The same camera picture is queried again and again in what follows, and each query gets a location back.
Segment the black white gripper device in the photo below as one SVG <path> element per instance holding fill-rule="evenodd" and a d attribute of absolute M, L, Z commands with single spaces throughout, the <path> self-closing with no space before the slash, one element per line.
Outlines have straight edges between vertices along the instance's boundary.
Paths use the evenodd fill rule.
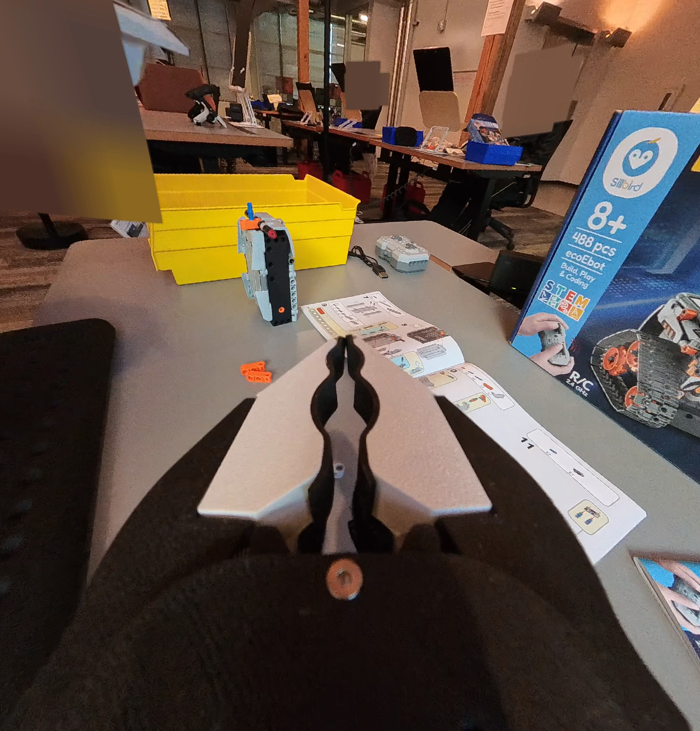
<path fill-rule="evenodd" d="M 188 111 L 188 117 L 195 126 L 202 126 L 205 123 L 218 123 L 224 129 L 227 124 L 218 113 L 220 101 L 220 88 L 212 84 L 204 84 L 185 92 L 185 96 L 193 101 L 193 106 Z"/>

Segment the instruction booklet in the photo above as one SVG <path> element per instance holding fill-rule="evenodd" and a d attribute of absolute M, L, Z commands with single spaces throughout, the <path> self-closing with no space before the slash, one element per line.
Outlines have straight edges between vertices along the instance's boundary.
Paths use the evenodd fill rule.
<path fill-rule="evenodd" d="M 444 329 L 380 292 L 300 307 L 327 340 L 352 335 L 436 397 L 445 397 L 506 450 L 544 489 L 588 559 L 599 562 L 645 511 L 539 425 L 493 377 L 465 361 Z"/>

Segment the grey black robot body model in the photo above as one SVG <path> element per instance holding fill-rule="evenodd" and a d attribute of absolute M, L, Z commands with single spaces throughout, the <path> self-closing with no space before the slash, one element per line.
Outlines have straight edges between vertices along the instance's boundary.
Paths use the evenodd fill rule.
<path fill-rule="evenodd" d="M 283 220 L 254 209 L 237 222 L 237 251 L 245 256 L 245 292 L 274 327 L 296 322 L 299 312 L 293 239 Z"/>

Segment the black electronic device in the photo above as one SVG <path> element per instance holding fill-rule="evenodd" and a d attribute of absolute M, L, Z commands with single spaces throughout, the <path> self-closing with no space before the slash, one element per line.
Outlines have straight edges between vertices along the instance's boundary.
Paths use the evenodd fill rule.
<path fill-rule="evenodd" d="M 453 267 L 458 278 L 490 297 L 522 309 L 536 282 L 544 258 L 521 251 L 499 251 L 494 263 L 479 262 Z"/>

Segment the clear plastic tray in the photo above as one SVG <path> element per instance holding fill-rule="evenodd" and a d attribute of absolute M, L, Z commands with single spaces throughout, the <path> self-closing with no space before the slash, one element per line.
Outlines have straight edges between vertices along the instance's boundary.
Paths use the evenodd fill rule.
<path fill-rule="evenodd" d="M 453 142 L 448 142 L 448 134 L 449 129 L 447 127 L 431 126 L 425 133 L 419 149 L 437 155 L 463 158 L 465 156 L 464 148 L 456 146 Z"/>

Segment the long grey table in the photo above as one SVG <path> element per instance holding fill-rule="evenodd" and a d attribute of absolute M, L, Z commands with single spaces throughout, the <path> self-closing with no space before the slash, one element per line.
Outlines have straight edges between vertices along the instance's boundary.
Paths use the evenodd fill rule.
<path fill-rule="evenodd" d="M 275 167 L 278 151 L 293 148 L 290 137 L 263 126 L 245 128 L 219 123 L 196 125 L 186 114 L 140 108 L 147 147 L 156 174 L 235 172 L 235 161 L 252 167 Z"/>

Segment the black office chair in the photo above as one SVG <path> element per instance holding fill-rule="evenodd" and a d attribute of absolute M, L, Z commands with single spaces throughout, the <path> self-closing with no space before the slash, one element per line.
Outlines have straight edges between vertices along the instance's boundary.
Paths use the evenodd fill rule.
<path fill-rule="evenodd" d="M 508 138 L 513 145 L 522 148 L 519 164 L 526 167 L 526 171 L 509 181 L 499 180 L 495 184 L 483 226 L 483 230 L 489 227 L 505 239 L 507 250 L 515 248 L 513 241 L 515 231 L 495 218 L 493 213 L 508 207 L 527 208 L 533 204 L 541 176 L 572 123 L 572 119 L 558 121 L 554 123 L 550 132 Z"/>

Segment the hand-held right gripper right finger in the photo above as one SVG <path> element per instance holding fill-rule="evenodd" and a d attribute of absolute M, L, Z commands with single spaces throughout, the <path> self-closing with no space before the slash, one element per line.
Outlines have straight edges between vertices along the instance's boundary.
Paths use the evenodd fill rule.
<path fill-rule="evenodd" d="M 364 425 L 348 522 L 356 550 L 392 552 L 416 525 L 489 512 L 491 499 L 432 391 L 351 335 L 346 366 Z"/>

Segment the wooden post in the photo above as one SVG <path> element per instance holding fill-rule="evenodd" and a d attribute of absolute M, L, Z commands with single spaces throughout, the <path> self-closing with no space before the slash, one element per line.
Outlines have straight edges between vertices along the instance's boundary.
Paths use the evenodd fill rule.
<path fill-rule="evenodd" d="M 493 113 L 525 5 L 526 1 L 488 2 L 482 24 L 482 53 L 465 123 L 476 113 Z"/>

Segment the wooden table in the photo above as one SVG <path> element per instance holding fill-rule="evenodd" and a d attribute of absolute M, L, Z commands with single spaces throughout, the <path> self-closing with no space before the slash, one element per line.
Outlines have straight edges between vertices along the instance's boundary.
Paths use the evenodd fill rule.
<path fill-rule="evenodd" d="M 519 163 L 511 167 L 484 165 L 383 141 L 374 146 L 380 151 L 381 162 L 389 166 L 386 185 L 390 195 L 404 187 L 411 174 L 444 183 L 437 205 L 424 218 L 473 240 L 484 231 L 495 184 L 526 171 Z"/>

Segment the yellow plastic parts bin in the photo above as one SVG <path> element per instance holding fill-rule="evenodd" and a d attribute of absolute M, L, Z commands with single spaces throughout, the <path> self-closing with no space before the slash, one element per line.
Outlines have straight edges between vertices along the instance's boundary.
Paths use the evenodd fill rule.
<path fill-rule="evenodd" d="M 247 204 L 284 221 L 294 237 L 349 235 L 359 200 L 307 176 L 289 174 L 157 174 L 158 230 L 227 227 L 235 231 Z"/>

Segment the grey battery box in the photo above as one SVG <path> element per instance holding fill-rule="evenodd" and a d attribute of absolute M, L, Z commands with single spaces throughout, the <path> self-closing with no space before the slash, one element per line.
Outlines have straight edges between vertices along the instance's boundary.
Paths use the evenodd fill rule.
<path fill-rule="evenodd" d="M 400 273 L 419 273 L 428 267 L 430 255 L 422 246 L 401 235 L 383 235 L 375 243 L 378 258 Z"/>

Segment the blue closed booklet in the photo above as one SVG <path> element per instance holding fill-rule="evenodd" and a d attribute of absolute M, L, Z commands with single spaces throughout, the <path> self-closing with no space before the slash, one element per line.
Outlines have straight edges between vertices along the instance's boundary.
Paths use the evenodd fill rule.
<path fill-rule="evenodd" d="M 632 560 L 700 671 L 700 557 L 649 553 Z"/>

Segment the brown cardboard box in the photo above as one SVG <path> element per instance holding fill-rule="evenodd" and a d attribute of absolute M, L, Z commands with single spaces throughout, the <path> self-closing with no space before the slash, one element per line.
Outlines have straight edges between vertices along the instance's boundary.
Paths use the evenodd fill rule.
<path fill-rule="evenodd" d="M 204 83 L 198 69 L 148 63 L 135 91 L 146 110 L 187 114 L 195 104 L 187 92 Z"/>

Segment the black round stand base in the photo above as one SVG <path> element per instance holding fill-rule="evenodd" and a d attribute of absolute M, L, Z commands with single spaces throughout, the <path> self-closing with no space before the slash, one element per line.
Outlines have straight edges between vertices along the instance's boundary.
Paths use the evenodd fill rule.
<path fill-rule="evenodd" d="M 87 230 L 76 222 L 55 222 L 48 214 L 39 213 L 39 222 L 24 224 L 16 237 L 26 248 L 35 251 L 67 249 L 74 243 L 89 239 Z"/>

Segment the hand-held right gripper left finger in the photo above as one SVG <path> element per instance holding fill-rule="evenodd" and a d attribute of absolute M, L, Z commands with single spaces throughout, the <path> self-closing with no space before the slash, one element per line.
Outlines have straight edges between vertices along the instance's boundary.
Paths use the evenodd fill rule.
<path fill-rule="evenodd" d="M 276 528 L 300 553 L 320 553 L 335 495 L 327 423 L 338 407 L 345 339 L 327 342 L 261 391 L 201 499 L 204 517 Z"/>

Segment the blue robot kit box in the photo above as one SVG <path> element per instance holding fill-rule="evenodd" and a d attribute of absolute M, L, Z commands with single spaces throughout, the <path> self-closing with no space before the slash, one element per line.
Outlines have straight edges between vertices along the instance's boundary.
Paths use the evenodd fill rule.
<path fill-rule="evenodd" d="M 510 344 L 650 444 L 700 441 L 700 113 L 613 115 Z"/>

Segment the blue toy kit box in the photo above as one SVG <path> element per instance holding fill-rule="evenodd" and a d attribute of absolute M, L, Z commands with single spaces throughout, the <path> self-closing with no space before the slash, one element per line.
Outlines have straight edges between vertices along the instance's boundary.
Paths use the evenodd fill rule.
<path fill-rule="evenodd" d="M 509 145 L 502 136 L 500 125 L 492 115 L 473 114 L 467 124 L 467 133 L 471 142 L 484 145 Z"/>

